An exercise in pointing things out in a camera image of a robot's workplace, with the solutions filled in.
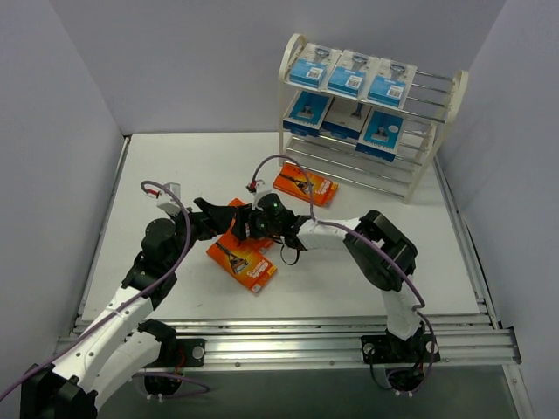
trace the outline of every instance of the white label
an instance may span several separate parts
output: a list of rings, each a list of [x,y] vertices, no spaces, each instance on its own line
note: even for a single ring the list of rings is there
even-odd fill
[[[322,70],[321,68],[313,67],[308,71],[307,77],[309,77],[310,79],[318,79],[323,71],[324,70]]]
[[[401,86],[391,86],[388,94],[391,98],[400,99],[404,93],[404,88]]]
[[[349,76],[348,81],[346,81],[346,86],[354,87],[358,89],[363,81],[363,77]]]

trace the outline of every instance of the display rack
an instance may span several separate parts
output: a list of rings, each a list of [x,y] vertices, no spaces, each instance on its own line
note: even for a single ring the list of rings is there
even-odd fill
[[[295,33],[287,43],[279,67],[279,152],[296,158],[307,170],[390,194],[409,203],[425,171],[431,166],[435,154],[452,129],[466,90],[468,73],[460,70],[450,78],[416,71],[404,106],[398,109],[289,81],[288,73],[306,44],[307,38]],[[325,130],[321,130],[318,137],[293,134],[285,145],[283,114],[286,110],[288,86],[362,102],[404,118],[404,134],[395,160],[387,162],[357,152],[355,145],[339,140]]]

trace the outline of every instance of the white table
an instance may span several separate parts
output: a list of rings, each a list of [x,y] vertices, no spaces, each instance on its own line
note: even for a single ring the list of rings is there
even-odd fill
[[[146,225],[164,214],[140,190],[145,179],[181,183],[187,206],[202,196],[227,204],[239,197],[249,202],[245,185],[256,165],[277,152],[276,133],[135,134],[128,150],[114,205],[87,294],[82,319],[94,319],[130,269]],[[275,161],[261,176],[273,182]],[[295,213],[307,214],[308,204],[278,192]],[[319,218],[343,219],[379,210],[418,248],[414,282],[425,298],[426,314],[479,313],[451,221],[432,168],[414,196],[403,205],[397,198],[341,185]],[[282,264],[280,247],[266,257],[278,272],[253,295],[206,254],[211,242],[199,242],[178,269],[178,282],[152,317],[158,319],[285,319],[384,316],[380,292],[361,274],[348,253],[303,252],[295,266]]]

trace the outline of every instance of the box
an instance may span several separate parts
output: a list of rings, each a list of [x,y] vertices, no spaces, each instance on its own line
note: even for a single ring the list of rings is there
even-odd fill
[[[363,88],[374,78],[379,63],[377,57],[345,50],[328,79],[328,90],[353,98],[361,97]]]
[[[333,137],[357,143],[365,126],[371,106],[354,100],[335,98],[322,122],[322,128],[328,130]]]
[[[394,161],[402,137],[403,124],[404,119],[399,116],[373,108],[367,120],[367,128],[359,138],[355,150],[386,161]]]
[[[229,231],[206,251],[242,286],[259,292],[276,272],[276,267],[246,241],[239,242]]]
[[[341,51],[308,43],[289,72],[289,81],[319,88],[334,69]]]
[[[229,203],[229,205],[240,207],[245,205],[245,203],[240,199],[235,198]],[[272,247],[273,240],[271,238],[247,238],[243,241],[243,243],[264,255]]]
[[[402,108],[417,67],[382,58],[370,85],[368,98],[375,102]]]
[[[307,202],[310,202],[310,188],[313,188],[314,205],[319,207],[328,205],[338,190],[338,184],[314,173],[307,172],[307,175],[311,185],[308,184],[307,178],[300,168],[286,163],[273,182],[273,186]]]
[[[283,128],[294,134],[319,136],[331,103],[331,96],[298,92],[284,114]]]

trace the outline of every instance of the purple cable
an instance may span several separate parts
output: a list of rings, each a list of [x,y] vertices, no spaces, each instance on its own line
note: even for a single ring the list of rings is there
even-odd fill
[[[193,380],[191,378],[183,377],[182,375],[173,375],[173,374],[165,374],[165,373],[136,373],[132,378],[139,378],[139,377],[161,377],[161,378],[168,378],[170,380],[180,380],[182,382],[188,382],[189,384],[194,384],[195,386],[201,387],[199,390],[191,390],[185,391],[182,393],[177,393],[175,395],[165,395],[163,399],[180,399],[182,397],[188,397],[191,395],[205,395],[206,393],[210,392],[210,386],[208,386],[205,382]]]
[[[288,160],[288,161],[292,162],[295,166],[297,166],[301,170],[301,172],[303,172],[303,175],[305,175],[305,179],[307,180],[308,184],[309,185],[312,184],[310,182],[310,179],[309,179],[308,174],[305,171],[305,169],[295,159],[293,159],[292,157],[289,157],[288,155],[270,155],[270,156],[266,157],[256,167],[256,170],[254,170],[254,174],[252,175],[252,181],[253,182],[256,180],[256,177],[258,176],[259,171],[262,168],[262,166],[264,166],[268,161],[270,161],[272,159],[284,159],[284,160]],[[416,313],[425,322],[425,324],[429,328],[429,331],[431,332],[431,336],[432,336],[432,344],[434,346],[434,344],[437,341],[435,339],[435,333],[433,331],[433,326],[432,326],[431,322],[421,312],[418,311],[418,309],[425,307],[425,300],[423,299],[423,297],[419,293],[416,286],[414,286],[414,284],[411,282],[411,280],[408,278],[408,276],[404,273],[404,271],[402,271],[400,266],[398,266],[398,264],[396,262],[394,262],[394,260],[392,260],[392,258],[390,256],[388,256],[381,248],[376,246],[373,242],[368,240],[365,236],[357,233],[356,231],[351,230],[350,228],[346,227],[345,225],[342,225],[342,224],[339,224],[339,223],[333,223],[333,222],[318,220],[316,218],[316,216],[314,216],[314,208],[313,208],[314,199],[313,199],[313,189],[312,188],[309,190],[309,196],[310,196],[310,211],[309,212],[310,212],[310,216],[313,219],[313,221],[315,221],[316,223],[321,224],[321,225],[327,225],[329,227],[335,227],[336,229],[344,230],[349,235],[351,235],[353,237],[356,237],[357,239],[364,242],[366,245],[368,245],[368,247],[370,247],[373,251],[375,251],[386,263],[388,263],[390,265],[390,267],[392,267],[396,271],[396,273],[400,276],[400,278],[410,287],[411,292],[413,292],[413,295],[419,301],[419,304],[413,306],[411,308],[411,310],[414,313]],[[431,351],[431,358],[429,359],[429,366],[427,367],[427,372],[425,373],[424,379],[418,384],[417,387],[412,389],[410,391],[410,393],[416,393],[419,389],[421,389],[423,387],[425,381],[431,375],[432,366],[433,366],[434,361],[435,361],[435,351],[434,351],[434,348],[433,348],[433,350]],[[397,370],[390,371],[390,373],[387,375],[387,378],[390,377],[392,374],[394,374],[396,371]]]
[[[137,293],[136,295],[134,295],[134,297],[132,297],[131,299],[129,299],[128,301],[125,301],[124,303],[122,303],[116,310],[114,310],[113,312],[110,312],[106,317],[104,317],[103,319],[101,319],[100,321],[98,321],[97,323],[95,323],[92,327],[90,327],[88,330],[86,330],[85,332],[83,332],[78,339],[76,339],[69,347],[65,348],[61,353],[53,355],[51,358],[49,358],[48,360],[46,360],[45,362],[43,362],[42,364],[40,364],[38,367],[35,367],[33,369],[31,369],[30,371],[28,371],[27,373],[24,374],[24,376],[22,376],[19,380],[17,380],[16,382],[14,382],[12,385],[10,385],[1,395],[0,395],[0,402],[3,401],[3,399],[5,399],[12,391],[14,391],[17,387],[19,387],[24,381],[29,380],[33,375],[37,374],[38,372],[42,371],[45,367],[49,366],[50,364],[52,364],[54,361],[58,360],[59,358],[61,358],[62,356],[66,355],[68,352],[70,352],[72,349],[74,349],[77,345],[79,345],[81,342],[83,342],[85,339],[87,339],[89,336],[91,336],[93,333],[97,332],[100,328],[102,328],[110,319],[112,319],[114,316],[116,316],[116,313],[123,310],[124,308],[130,306],[132,303],[134,303],[137,299],[140,299],[141,297],[145,296],[146,294],[150,293],[151,291],[153,291],[156,287],[158,287],[162,282],[164,282],[171,274],[173,274],[176,269],[179,267],[179,265],[182,263],[182,261],[184,260],[184,258],[186,257],[186,254],[189,251],[189,243],[190,243],[190,219],[189,219],[189,212],[186,210],[186,208],[184,207],[183,203],[181,202],[181,200],[178,198],[178,196],[176,196],[175,194],[173,194],[172,191],[170,191],[168,188],[166,188],[165,186],[161,185],[160,183],[157,182],[153,182],[153,181],[143,181],[140,184],[141,189],[148,193],[147,189],[146,189],[146,185],[151,185],[151,186],[155,186],[156,188],[159,188],[160,190],[162,190],[163,192],[165,192],[166,194],[168,194],[171,198],[173,198],[173,200],[175,200],[175,202],[178,204],[178,206],[180,207],[182,213],[184,214],[184,221],[186,222],[186,242],[184,244],[184,249],[183,252],[181,253],[181,256],[179,256],[179,258],[176,260],[175,264],[171,267],[171,269],[169,269],[169,271],[167,273],[165,273],[162,277],[160,277],[159,279],[157,279],[152,285],[150,285],[148,288],[146,288],[145,290],[143,290],[142,292]]]

